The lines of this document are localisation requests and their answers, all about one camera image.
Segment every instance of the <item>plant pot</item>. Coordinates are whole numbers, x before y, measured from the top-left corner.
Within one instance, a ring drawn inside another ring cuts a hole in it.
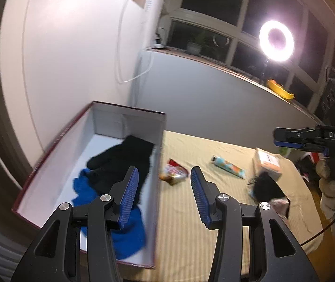
[[[202,48],[201,45],[198,45],[198,44],[193,43],[193,42],[187,42],[186,53],[191,54],[191,55],[195,55],[195,56],[200,56],[201,48]]]

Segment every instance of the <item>open shoe box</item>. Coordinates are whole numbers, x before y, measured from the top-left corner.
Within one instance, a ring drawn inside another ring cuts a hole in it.
[[[38,163],[20,192],[12,210],[41,228],[63,202],[72,204],[77,194],[73,179],[86,162],[104,150],[120,144],[132,134],[155,144],[150,169],[141,190],[139,207],[146,233],[146,246],[122,264],[154,268],[158,215],[158,171],[165,114],[126,106],[93,102],[67,126],[46,156]],[[81,233],[80,249],[87,250]]]

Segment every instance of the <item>colorful tube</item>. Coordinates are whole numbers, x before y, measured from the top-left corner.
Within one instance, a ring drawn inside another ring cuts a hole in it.
[[[230,172],[231,174],[234,174],[242,179],[244,179],[246,177],[246,173],[244,171],[244,169],[241,169],[237,166],[235,166],[234,164],[226,161],[225,159],[221,158],[221,157],[216,157],[213,156],[212,157],[212,163],[222,169],[224,169],[227,172]]]

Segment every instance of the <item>red snack wrapper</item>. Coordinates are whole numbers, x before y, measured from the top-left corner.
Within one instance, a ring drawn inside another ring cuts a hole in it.
[[[181,166],[173,159],[164,166],[162,172],[159,174],[159,179],[166,181],[170,185],[175,185],[178,182],[184,181],[189,175],[186,168]]]

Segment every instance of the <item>yellow container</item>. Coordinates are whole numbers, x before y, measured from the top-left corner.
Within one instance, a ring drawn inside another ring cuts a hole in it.
[[[285,100],[292,100],[294,98],[294,94],[287,92],[281,85],[277,84],[275,80],[268,80],[266,84],[272,91]]]

